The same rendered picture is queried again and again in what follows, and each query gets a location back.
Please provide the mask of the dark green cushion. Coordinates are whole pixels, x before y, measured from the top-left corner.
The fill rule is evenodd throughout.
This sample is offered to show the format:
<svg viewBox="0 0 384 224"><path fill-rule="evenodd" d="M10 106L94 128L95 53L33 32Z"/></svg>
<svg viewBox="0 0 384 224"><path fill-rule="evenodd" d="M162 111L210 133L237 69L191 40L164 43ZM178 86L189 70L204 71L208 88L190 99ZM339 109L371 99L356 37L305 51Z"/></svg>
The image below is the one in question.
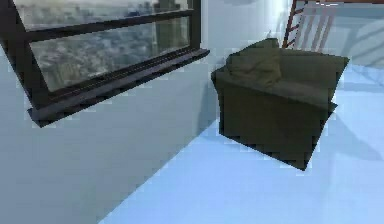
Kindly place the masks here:
<svg viewBox="0 0 384 224"><path fill-rule="evenodd" d="M263 86L274 85L282 78L280 48L277 38L266 38L232 53L226 60L232 76Z"/></svg>

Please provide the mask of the black framed window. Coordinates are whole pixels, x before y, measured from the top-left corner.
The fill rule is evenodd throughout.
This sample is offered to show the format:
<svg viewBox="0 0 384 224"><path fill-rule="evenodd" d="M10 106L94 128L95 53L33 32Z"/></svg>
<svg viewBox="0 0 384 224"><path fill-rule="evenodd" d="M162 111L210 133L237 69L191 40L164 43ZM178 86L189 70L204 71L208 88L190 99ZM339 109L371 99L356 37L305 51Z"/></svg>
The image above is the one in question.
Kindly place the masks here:
<svg viewBox="0 0 384 224"><path fill-rule="evenodd" d="M0 45L44 127L208 55L202 0L0 0Z"/></svg>

